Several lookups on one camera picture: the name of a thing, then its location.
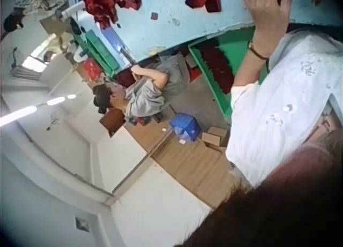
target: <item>watch strap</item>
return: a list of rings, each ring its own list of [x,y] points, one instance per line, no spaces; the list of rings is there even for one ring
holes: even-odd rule
[[[261,54],[259,54],[259,53],[254,49],[253,44],[252,44],[251,41],[248,41],[248,49],[251,50],[251,52],[254,53],[258,58],[260,58],[260,59],[262,59],[262,60],[264,60],[264,61],[266,61],[266,60],[269,59],[269,58],[266,58],[266,57],[262,56]]]

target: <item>person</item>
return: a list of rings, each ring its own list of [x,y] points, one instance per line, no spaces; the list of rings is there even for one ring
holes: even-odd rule
[[[61,35],[52,39],[48,46],[47,51],[43,56],[44,62],[50,62],[55,56],[59,54],[67,54],[76,52],[76,45],[73,43],[74,36],[71,33],[63,32]]]
[[[341,116],[343,44],[313,28],[286,34],[292,0],[243,1],[256,29],[231,90],[226,157],[255,187],[307,139],[328,103]]]
[[[335,246],[343,232],[343,129],[291,153],[256,188],[238,185],[175,247]]]
[[[121,109],[126,117],[146,117],[160,112],[181,93],[190,81],[181,54],[168,57],[155,69],[134,65],[131,72],[136,82],[124,89],[105,83],[93,88],[94,105],[104,114],[109,108]]]

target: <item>floor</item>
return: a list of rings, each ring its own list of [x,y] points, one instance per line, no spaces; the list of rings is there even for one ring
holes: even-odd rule
[[[229,124],[221,115],[202,76],[177,96],[171,106],[175,112],[193,115],[203,131],[207,131],[211,126],[229,129]],[[165,134],[163,129],[169,128],[169,119],[175,115],[169,108],[164,112],[165,120],[159,124],[152,121],[146,126],[125,125],[147,152],[150,152],[162,139]],[[216,208],[230,194],[232,187],[239,182],[239,179],[229,173],[231,167],[225,155],[206,147],[200,139],[195,143],[182,145],[172,134],[152,152],[151,158],[211,208]]]
[[[203,131],[211,126],[228,129],[226,122],[215,102],[205,79],[200,75],[188,88],[179,94],[171,103],[176,112],[194,116]]]
[[[239,182],[229,173],[231,167],[225,155],[206,147],[200,139],[182,145],[173,136],[151,158],[211,208],[225,200]]]

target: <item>ceiling light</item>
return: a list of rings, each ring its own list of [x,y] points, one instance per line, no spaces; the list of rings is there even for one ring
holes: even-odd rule
[[[76,94],[69,94],[69,95],[67,96],[67,98],[68,98],[69,100],[75,99],[75,98],[76,98]]]
[[[11,114],[8,114],[6,116],[3,116],[0,118],[0,127],[11,123],[12,121],[15,121],[19,118],[25,117],[29,114],[35,113],[37,111],[37,107],[36,106],[28,106],[24,109],[19,109],[15,112],[12,112]]]
[[[65,97],[58,97],[58,98],[54,98],[52,100],[47,101],[47,105],[53,106],[64,101],[65,101]]]

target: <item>light blue table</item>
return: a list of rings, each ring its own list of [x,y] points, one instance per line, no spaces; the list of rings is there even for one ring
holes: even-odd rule
[[[113,29],[136,61],[148,57],[156,47],[159,50],[169,49],[202,36],[252,24],[242,0],[221,0],[222,12],[219,13],[207,13],[205,8],[193,10],[184,1],[142,0],[142,7],[138,11],[117,8],[121,28],[113,25]],[[73,5],[74,0],[69,0],[69,3]],[[158,20],[150,19],[151,12],[158,13]],[[311,0],[294,0],[290,21],[343,26],[343,18],[329,0],[323,0],[319,7],[315,7]],[[85,30],[92,29],[106,47],[115,52],[90,14],[79,11],[78,24]]]

